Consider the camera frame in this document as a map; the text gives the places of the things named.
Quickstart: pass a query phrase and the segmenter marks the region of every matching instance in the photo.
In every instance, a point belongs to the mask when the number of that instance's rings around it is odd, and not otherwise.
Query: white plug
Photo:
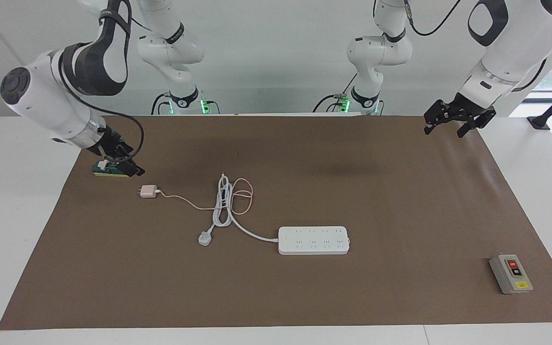
[[[203,245],[204,247],[208,247],[211,241],[212,241],[212,234],[210,234],[208,231],[202,231],[198,240],[199,244]]]
[[[107,166],[108,166],[108,163],[110,163],[109,160],[103,160],[103,161],[99,162],[99,163],[97,164],[97,166],[98,166],[99,169],[105,171],[105,169],[106,169]]]
[[[143,185],[140,189],[140,198],[142,199],[153,199],[157,197],[157,193],[160,190],[157,189],[156,185]]]

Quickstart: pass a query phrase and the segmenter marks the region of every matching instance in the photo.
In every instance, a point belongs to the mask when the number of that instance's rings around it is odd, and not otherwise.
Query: brown mat
[[[93,177],[83,151],[0,330],[552,322],[552,260],[478,133],[425,136],[419,117],[141,120],[147,174]],[[136,194],[212,207],[223,171],[253,183],[248,229],[344,225],[350,252],[283,257],[235,227],[202,247],[211,212]],[[519,255],[534,292],[500,293],[498,253]]]

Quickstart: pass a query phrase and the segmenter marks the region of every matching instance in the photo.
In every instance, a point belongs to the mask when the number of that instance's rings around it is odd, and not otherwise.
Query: socket outlet
[[[282,227],[278,251],[282,255],[344,255],[350,240],[345,227]]]

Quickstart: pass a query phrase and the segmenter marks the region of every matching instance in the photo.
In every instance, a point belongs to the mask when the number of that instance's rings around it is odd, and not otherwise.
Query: white table
[[[552,256],[552,134],[522,118],[495,118],[481,133]],[[0,319],[78,153],[26,120],[0,118]],[[552,323],[0,332],[5,343],[544,345]]]

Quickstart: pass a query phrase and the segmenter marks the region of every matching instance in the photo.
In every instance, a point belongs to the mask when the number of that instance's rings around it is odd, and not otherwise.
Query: gray switch box
[[[516,255],[498,255],[489,260],[489,265],[503,293],[513,295],[534,290]]]

